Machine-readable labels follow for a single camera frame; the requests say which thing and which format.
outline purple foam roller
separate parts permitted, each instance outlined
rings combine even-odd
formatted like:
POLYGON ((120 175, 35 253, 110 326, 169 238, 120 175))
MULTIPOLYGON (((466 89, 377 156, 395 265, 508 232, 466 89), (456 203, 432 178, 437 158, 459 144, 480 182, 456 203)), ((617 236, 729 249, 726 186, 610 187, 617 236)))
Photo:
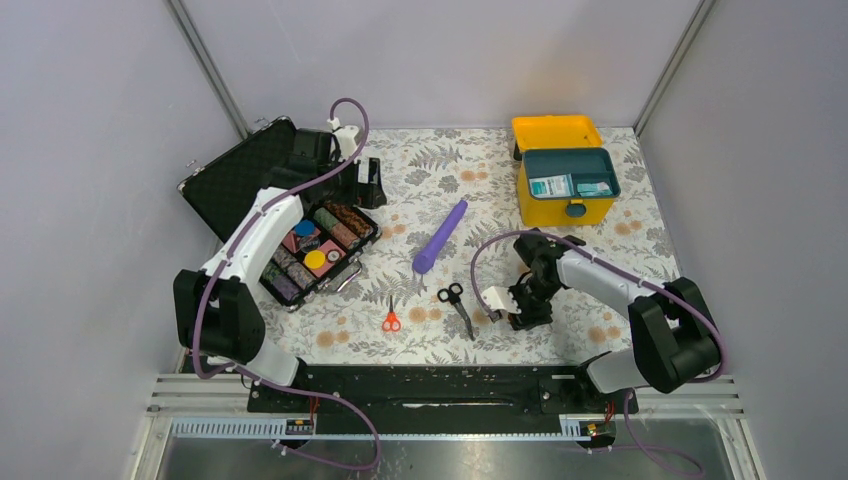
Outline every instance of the purple foam roller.
POLYGON ((456 228, 459 220, 463 215, 465 215, 465 210, 467 208, 468 202, 465 200, 460 200, 459 203, 453 207, 451 213, 448 214, 448 218, 442 222, 442 225, 438 230, 436 230, 436 233, 433 234, 433 238, 430 239, 427 246, 422 248, 421 251, 418 252, 418 255, 415 256, 415 259, 412 261, 413 270, 424 275, 433 268, 433 264, 436 263, 436 257, 439 256, 439 252, 442 250, 442 247, 445 246, 445 243, 448 241, 448 238, 450 238, 450 235, 453 233, 453 229, 456 228))

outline white wall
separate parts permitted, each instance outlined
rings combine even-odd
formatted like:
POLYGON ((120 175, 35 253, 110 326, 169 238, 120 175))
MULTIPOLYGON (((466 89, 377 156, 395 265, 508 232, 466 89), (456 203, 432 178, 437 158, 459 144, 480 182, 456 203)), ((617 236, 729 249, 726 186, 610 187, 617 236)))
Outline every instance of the white wall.
POLYGON ((175 186, 237 139, 163 2, 2 10, 0 478, 119 478, 213 244, 175 186))
POLYGON ((245 118, 323 125, 362 101, 379 127, 591 115, 630 126, 698 0, 188 0, 245 118))
POLYGON ((719 2, 642 142, 770 480, 844 478, 848 4, 719 2))

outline cable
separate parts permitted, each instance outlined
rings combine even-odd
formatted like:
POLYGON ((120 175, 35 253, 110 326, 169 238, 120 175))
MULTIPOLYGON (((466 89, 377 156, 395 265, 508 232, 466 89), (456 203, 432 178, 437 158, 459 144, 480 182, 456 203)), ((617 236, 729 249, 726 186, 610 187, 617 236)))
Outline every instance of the cable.
POLYGON ((530 270, 527 270, 526 272, 522 273, 521 276, 518 277, 518 281, 515 283, 521 283, 522 281, 524 281, 525 278, 529 277, 531 273, 533 272, 530 270))
POLYGON ((316 462, 323 463, 325 465, 330 465, 332 467, 344 468, 346 470, 353 470, 353 471, 371 470, 372 468, 376 467, 380 463, 380 459, 383 456, 383 446, 380 442, 380 435, 377 433, 377 427, 374 426, 374 423, 371 422, 371 419, 368 418, 368 416, 365 415, 365 413, 362 410, 360 410, 356 405, 350 403, 349 401, 345 400, 344 398, 336 397, 335 395, 330 395, 329 393, 312 392, 312 391, 309 391, 309 390, 300 390, 300 389, 297 389, 297 388, 284 387, 284 386, 278 385, 274 382, 269 382, 268 380, 264 380, 264 379, 259 378, 257 375, 254 375, 253 373, 249 372, 244 367, 236 367, 236 370, 240 373, 243 373, 247 377, 250 377, 254 380, 258 380, 262 385, 265 385, 266 387, 273 388, 274 390, 279 390, 283 393, 291 393, 291 394, 294 394, 294 395, 302 395, 302 396, 306 396, 306 397, 324 398, 324 399, 332 400, 336 403, 340 403, 340 404, 344 405, 345 407, 347 407, 348 409, 353 411, 353 413, 355 413, 359 418, 361 418, 362 421, 365 423, 365 425, 368 427, 368 430, 371 431, 371 435, 374 436, 374 446, 375 446, 375 450, 376 450, 376 452, 374 454, 374 459, 371 460, 370 463, 367 463, 365 465, 351 465, 351 464, 348 464, 348 463, 340 463, 340 462, 329 460, 329 459, 326 459, 326 458, 323 458, 323 457, 312 455, 310 453, 302 452, 300 450, 290 450, 290 449, 286 449, 286 447, 282 447, 287 453, 292 453, 292 454, 297 455, 299 457, 303 457, 303 458, 306 458, 306 459, 309 459, 309 460, 314 460, 316 462))
POLYGON ((616 445, 616 446, 610 445, 609 447, 604 447, 604 448, 585 449, 585 448, 582 448, 582 447, 574 447, 574 448, 557 448, 557 450, 566 451, 566 452, 573 452, 573 453, 586 453, 586 454, 589 454, 589 455, 597 455, 597 454, 603 454, 603 453, 615 453, 615 452, 628 451, 628 450, 630 450, 630 451, 638 450, 638 451, 641 451, 641 452, 645 453, 646 455, 648 455, 648 458, 653 460, 660 467, 665 468, 666 470, 674 472, 678 475, 688 477, 688 478, 704 478, 704 476, 706 475, 706 470, 704 470, 704 466, 701 464, 701 462, 698 461, 697 458, 693 457, 692 455, 689 455, 688 453, 686 453, 684 451, 677 450, 676 448, 663 447, 661 445, 616 445), (667 464, 665 462, 662 462, 662 461, 658 462, 655 459, 655 455, 649 454, 648 452, 664 453, 666 455, 674 455, 674 456, 680 457, 683 460, 686 460, 687 462, 694 465, 695 468, 698 469, 698 471, 697 472, 683 472, 683 471, 677 470, 673 467, 666 467, 665 465, 667 465, 667 464))
POLYGON ((479 303, 483 307, 483 311, 485 311, 487 315, 489 315, 491 317, 491 316, 494 315, 494 312, 492 312, 492 309, 489 308, 489 306, 486 305, 486 302, 483 301, 483 296, 480 294, 480 287, 477 285, 477 274, 475 273, 475 270, 476 270, 475 267, 477 266, 477 258, 480 256, 480 253, 482 253, 483 250, 485 250, 489 245, 491 245, 495 242, 501 241, 505 238, 515 237, 515 236, 525 235, 525 234, 526 235, 536 235, 536 236, 539 236, 539 237, 545 237, 545 238, 548 238, 548 239, 553 240, 555 242, 561 243, 561 244, 565 245, 566 247, 570 248, 571 250, 574 250, 575 252, 579 253, 580 255, 582 255, 582 256, 588 258, 589 260, 593 261, 594 263, 597 263, 598 265, 600 265, 600 266, 606 268, 607 270, 615 273, 619 277, 622 277, 626 280, 629 280, 629 281, 637 283, 637 284, 641 283, 642 286, 644 286, 644 287, 648 288, 649 290, 652 290, 656 293, 659 293, 660 295, 671 300, 673 303, 676 303, 677 305, 682 307, 684 310, 689 312, 693 317, 698 319, 698 321, 700 321, 704 325, 704 327, 707 329, 707 331, 710 332, 710 335, 712 335, 713 340, 715 340, 716 347, 718 347, 718 354, 719 354, 719 364, 718 364, 718 368, 716 369, 716 371, 705 376, 705 377, 698 377, 698 378, 692 379, 691 382, 692 383, 709 382, 711 380, 715 380, 716 378, 718 378, 722 374, 724 374, 724 369, 725 369, 724 359, 727 358, 726 355, 725 355, 727 348, 725 347, 724 339, 721 338, 721 335, 718 333, 718 330, 716 330, 716 328, 712 324, 712 322, 707 320, 707 317, 705 317, 703 313, 699 312, 697 309, 695 309, 695 307, 693 307, 692 305, 689 305, 688 303, 683 301, 682 298, 680 298, 677 295, 667 291, 666 289, 660 287, 659 285, 655 285, 651 282, 642 280, 641 278, 637 277, 636 275, 633 275, 632 273, 630 273, 628 271, 622 270, 621 268, 607 262, 606 260, 604 260, 602 258, 598 258, 598 257, 592 255, 591 253, 587 252, 586 250, 580 248, 579 245, 577 245, 573 242, 570 242, 570 241, 568 241, 568 240, 566 240, 566 239, 564 239, 560 236, 554 235, 552 233, 539 232, 539 231, 536 231, 536 230, 514 230, 514 231, 511 231, 511 232, 501 233, 500 235, 495 235, 494 237, 483 242, 483 244, 480 245, 480 248, 478 248, 477 251, 474 252, 474 256, 471 257, 471 288, 474 290, 474 295, 477 297, 477 303, 479 303))
POLYGON ((313 432, 315 431, 315 412, 318 411, 318 404, 321 403, 320 398, 309 397, 309 423, 313 426, 313 432))
MULTIPOLYGON (((718 368, 716 369, 716 371, 705 376, 705 377, 698 377, 698 378, 692 379, 691 382, 692 383, 709 382, 711 380, 718 378, 719 376, 721 376, 724 373, 724 369, 725 369, 724 359, 727 358, 726 355, 725 355, 726 348, 725 348, 725 345, 724 345, 724 340, 721 338, 721 335, 718 333, 718 330, 715 328, 715 326, 712 324, 712 322, 710 322, 707 319, 707 317, 704 316, 704 314, 699 312, 692 305, 689 305, 687 302, 683 301, 682 298, 678 297, 677 295, 674 295, 673 293, 667 291, 666 289, 660 287, 659 285, 655 285, 651 282, 644 281, 641 278, 637 277, 636 275, 633 275, 632 273, 627 272, 627 271, 607 262, 606 260, 604 260, 602 258, 598 258, 598 257, 592 255, 588 251, 580 248, 579 245, 577 245, 573 242, 570 242, 570 241, 568 241, 568 240, 566 240, 562 237, 559 237, 557 235, 551 234, 551 233, 545 233, 545 232, 540 232, 540 231, 536 231, 536 230, 516 230, 516 231, 512 231, 512 232, 506 232, 506 233, 502 233, 500 235, 496 235, 496 236, 490 238, 489 240, 486 240, 485 242, 483 242, 482 245, 480 245, 480 248, 478 248, 477 251, 474 252, 474 256, 471 257, 471 288, 474 290, 474 295, 477 297, 477 302, 483 307, 483 310, 489 316, 494 315, 494 312, 492 312, 492 309, 489 308, 489 306, 486 305, 486 302, 483 301, 483 297, 480 294, 480 287, 477 285, 477 275, 475 273, 475 267, 477 266, 477 258, 480 256, 480 253, 482 253, 482 251, 484 249, 486 249, 488 246, 492 245, 493 243, 498 242, 498 241, 503 240, 503 239, 508 238, 508 237, 514 237, 514 236, 524 235, 524 234, 545 237, 545 238, 554 240, 555 242, 561 243, 561 244, 567 246, 568 248, 570 248, 571 250, 574 250, 575 252, 579 253, 580 255, 588 258, 592 262, 597 263, 598 265, 600 265, 600 266, 606 268, 607 270, 615 273, 619 277, 622 277, 626 280, 629 280, 629 281, 637 283, 637 284, 641 284, 642 286, 648 288, 649 290, 652 290, 656 293, 659 293, 660 295, 668 298, 672 302, 674 302, 677 305, 679 305, 680 307, 682 307, 684 310, 689 312, 693 317, 697 318, 698 321, 700 321, 704 325, 704 327, 706 327, 706 329, 710 332, 710 335, 712 335, 713 340, 715 341, 716 347, 718 348, 718 352, 719 352, 719 365, 718 365, 718 368)), ((690 455, 688 455, 688 454, 686 454, 686 453, 684 453, 680 450, 673 449, 673 448, 659 447, 659 446, 655 446, 655 445, 645 445, 641 441, 639 441, 639 439, 636 437, 636 435, 633 434, 633 430, 630 428, 630 412, 628 411, 628 408, 627 408, 628 402, 633 395, 635 395, 635 390, 631 389, 628 392, 628 394, 625 398, 625 401, 624 401, 624 425, 627 427, 627 432, 630 434, 631 437, 633 437, 633 443, 635 443, 636 445, 627 445, 627 446, 624 446, 624 447, 618 447, 617 449, 618 450, 621 450, 621 449, 630 450, 630 449, 637 449, 638 448, 648 458, 650 458, 654 463, 656 463, 657 465, 659 465, 661 468, 663 468, 665 470, 668 470, 670 472, 673 472, 673 473, 676 473, 678 475, 682 475, 682 476, 688 477, 688 478, 702 478, 704 476, 704 468, 692 456, 690 456, 690 455), (651 453, 651 451, 669 453, 669 454, 677 455, 681 458, 684 458, 687 461, 689 461, 690 463, 692 463, 693 465, 695 465, 698 468, 698 472, 697 473, 689 473, 689 472, 684 472, 682 470, 678 470, 678 469, 672 467, 671 465, 669 465, 668 463, 666 463, 665 461, 663 461, 662 459, 660 459, 659 457, 657 457, 656 455, 654 455, 653 453, 651 453)))
POLYGON ((635 394, 636 394, 636 391, 631 388, 630 391, 627 392, 627 395, 625 395, 625 397, 624 397, 624 426, 627 427, 627 433, 630 434, 630 437, 633 439, 633 443, 636 444, 636 445, 626 445, 626 446, 636 447, 639 450, 642 450, 642 452, 645 455, 647 455, 647 457, 650 458, 654 463, 659 465, 661 468, 668 470, 669 472, 675 473, 677 475, 680 475, 680 476, 686 477, 686 478, 703 478, 704 475, 706 474, 706 472, 704 471, 704 467, 703 467, 703 465, 701 465, 701 462, 696 460, 694 457, 686 454, 685 452, 677 450, 675 448, 657 447, 655 445, 645 445, 645 444, 642 443, 641 440, 639 440, 639 437, 637 437, 633 433, 633 429, 630 427, 630 409, 629 409, 628 405, 630 404, 630 399, 633 398, 633 395, 635 395, 635 394), (679 470, 677 468, 674 468, 671 465, 669 465, 668 462, 664 461, 660 457, 651 453, 651 450, 657 450, 657 451, 660 451, 660 452, 669 453, 671 455, 677 455, 678 457, 681 457, 681 458, 689 461, 689 463, 695 465, 695 467, 698 468, 698 471, 695 472, 695 473, 692 473, 692 472, 684 472, 683 470, 679 470))
MULTIPOLYGON (((291 190, 287 190, 287 191, 275 196, 274 198, 268 200, 267 202, 265 202, 265 204, 262 205, 262 207, 260 207, 261 213, 260 212, 254 213, 253 216, 251 216, 248 219, 248 221, 244 224, 244 227, 242 227, 241 230, 239 230, 239 232, 236 233, 236 236, 233 238, 233 241, 232 241, 230 247, 227 249, 227 258, 225 260, 221 260, 221 262, 219 262, 218 266, 215 268, 215 271, 212 272, 212 275, 210 275, 209 281, 206 283, 206 287, 203 289, 203 294, 200 297, 200 306, 197 309, 197 317, 195 318, 195 322, 194 322, 194 333, 192 335, 192 342, 191 342, 191 361, 192 361, 192 365, 194 366, 194 371, 195 371, 195 373, 197 374, 198 377, 200 377, 202 379, 209 379, 209 378, 212 378, 215 375, 223 372, 224 370, 232 368, 235 365, 234 363, 230 362, 230 363, 227 363, 225 365, 221 365, 221 366, 219 366, 219 367, 217 367, 217 368, 215 368, 215 369, 213 369, 209 372, 204 372, 203 369, 202 369, 202 365, 200 364, 200 332, 201 332, 202 327, 203 327, 203 317, 206 314, 206 305, 209 303, 209 297, 212 295, 212 290, 215 286, 215 283, 220 278, 221 272, 224 271, 224 268, 227 266, 230 259, 232 259, 232 257, 235 254, 235 251, 238 248, 238 246, 241 244, 241 242, 244 240, 244 238, 250 232, 250 229, 253 228, 253 226, 256 224, 256 222, 259 220, 259 218, 262 216, 262 213, 267 212, 269 209, 273 208, 275 205, 277 205, 278 203, 280 203, 284 199, 286 199, 286 198, 288 198, 292 195, 295 195, 299 192, 302 192, 303 190, 306 190, 307 188, 313 187, 313 186, 315 186, 315 185, 317 185, 317 184, 319 184, 319 183, 321 183, 321 182, 323 182, 323 181, 325 181, 329 178, 334 177, 335 175, 338 175, 342 170, 344 170, 351 163, 353 163, 353 160, 362 152, 362 148, 365 146, 365 142, 368 140, 368 132, 370 130, 370 124, 368 122, 368 114, 365 112, 365 108, 362 106, 362 104, 357 102, 356 100, 354 100, 352 98, 340 98, 340 99, 336 100, 335 102, 333 102, 333 105, 330 107, 330 118, 331 119, 336 118, 335 117, 336 107, 338 107, 342 103, 352 104, 357 109, 359 109, 359 112, 362 114, 362 123, 363 123, 363 125, 362 125, 362 141, 359 143, 359 145, 357 145, 356 150, 353 151, 353 153, 350 155, 350 157, 347 160, 342 162, 338 167, 334 168, 333 170, 329 171, 328 173, 325 173, 324 175, 321 175, 320 177, 315 178, 314 180, 310 180, 308 182, 302 183, 302 184, 292 188, 291 190)), ((282 385, 278 385, 276 383, 269 382, 267 380, 263 380, 263 379, 259 378, 259 376, 253 374, 252 372, 250 372, 249 370, 247 370, 246 368, 241 367, 241 366, 236 367, 236 371, 238 373, 248 377, 248 378, 259 381, 262 385, 273 388, 273 389, 278 390, 278 391, 283 392, 283 393, 290 393, 290 394, 294 394, 294 395, 303 395, 303 396, 307 396, 307 397, 324 398, 324 399, 332 400, 334 402, 337 402, 337 403, 344 405, 345 407, 347 407, 351 411, 353 411, 353 413, 355 413, 357 416, 359 416, 359 418, 361 418, 362 421, 365 422, 365 425, 368 426, 368 429, 371 431, 371 434, 374 436, 374 445, 375 445, 375 450, 376 450, 375 455, 374 455, 374 460, 372 460, 371 463, 368 463, 366 465, 349 465, 349 464, 345 464, 345 463, 335 462, 333 460, 318 457, 318 456, 315 456, 315 455, 311 455, 311 454, 301 452, 301 451, 298 451, 298 450, 290 450, 293 454, 298 455, 298 456, 303 457, 303 458, 307 458, 309 460, 314 460, 316 462, 320 462, 320 463, 323 463, 323 464, 326 464, 326 465, 331 465, 331 466, 334 466, 334 467, 344 468, 344 469, 347 469, 347 470, 355 470, 355 471, 371 470, 372 468, 376 467, 380 463, 380 459, 382 458, 383 449, 382 449, 382 445, 380 444, 380 435, 377 433, 377 428, 374 427, 374 424, 365 415, 365 413, 363 413, 362 410, 357 408, 354 404, 350 403, 349 401, 347 401, 343 398, 335 397, 333 395, 329 395, 329 394, 326 394, 326 393, 311 392, 311 391, 308 391, 308 390, 300 390, 300 389, 296 389, 296 388, 284 387, 282 385)), ((285 454, 286 451, 289 451, 289 450, 287 449, 287 447, 284 446, 283 447, 283 453, 285 454)))
POLYGON ((608 424, 610 420, 612 420, 613 415, 615 415, 615 402, 607 402, 607 410, 604 414, 604 425, 608 424))

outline open case lid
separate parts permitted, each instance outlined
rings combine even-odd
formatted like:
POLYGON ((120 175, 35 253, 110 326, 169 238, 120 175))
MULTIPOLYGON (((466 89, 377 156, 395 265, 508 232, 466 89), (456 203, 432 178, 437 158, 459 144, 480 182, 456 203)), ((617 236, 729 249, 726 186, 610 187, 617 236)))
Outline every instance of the open case lid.
POLYGON ((250 211, 265 174, 285 165, 295 132, 290 119, 278 118, 177 187, 221 241, 230 238, 250 211))

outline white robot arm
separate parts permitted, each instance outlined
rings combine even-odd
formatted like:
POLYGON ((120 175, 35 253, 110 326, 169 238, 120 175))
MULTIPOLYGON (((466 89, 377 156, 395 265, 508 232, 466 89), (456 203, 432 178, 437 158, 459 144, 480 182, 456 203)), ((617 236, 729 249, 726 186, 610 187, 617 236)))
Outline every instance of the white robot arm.
MULTIPOLYGON (((506 311, 515 330, 551 323, 550 300, 561 289, 585 292, 618 312, 630 322, 633 347, 609 352, 583 364, 585 380, 594 394, 650 385, 669 393, 720 362, 718 345, 707 328, 666 296, 643 286, 662 285, 657 280, 638 283, 593 262, 595 251, 585 242, 567 237, 583 253, 546 238, 524 234, 515 250, 530 272, 514 286, 492 287, 482 294, 491 310, 506 311), (678 320, 671 328, 668 319, 678 320)), ((639 275, 627 272, 631 278, 639 275)), ((709 309, 694 282, 678 278, 665 283, 665 290, 692 305, 712 322, 709 309)))
MULTIPOLYGON (((321 152, 317 157, 301 154, 299 162, 315 166, 317 171, 330 171, 341 159, 350 158, 362 141, 356 126, 340 126, 329 121, 330 131, 298 131, 296 149, 300 152, 321 152)), ((260 378, 277 385, 291 385, 297 372, 297 357, 282 350, 265 338, 265 324, 254 301, 263 287, 260 276, 282 238, 295 227, 304 215, 304 201, 312 203, 324 199, 347 204, 361 204, 365 198, 367 208, 385 204, 385 195, 377 180, 368 175, 375 159, 360 164, 354 161, 332 180, 316 184, 303 195, 284 197, 290 183, 300 184, 298 171, 269 172, 270 186, 256 194, 250 210, 241 224, 199 271, 183 270, 174 280, 174 302, 177 313, 177 331, 185 347, 191 348, 198 312, 202 314, 200 350, 247 367, 260 378), (223 265, 212 280, 212 272, 223 265), (214 286, 206 304, 203 292, 210 281, 214 286)))

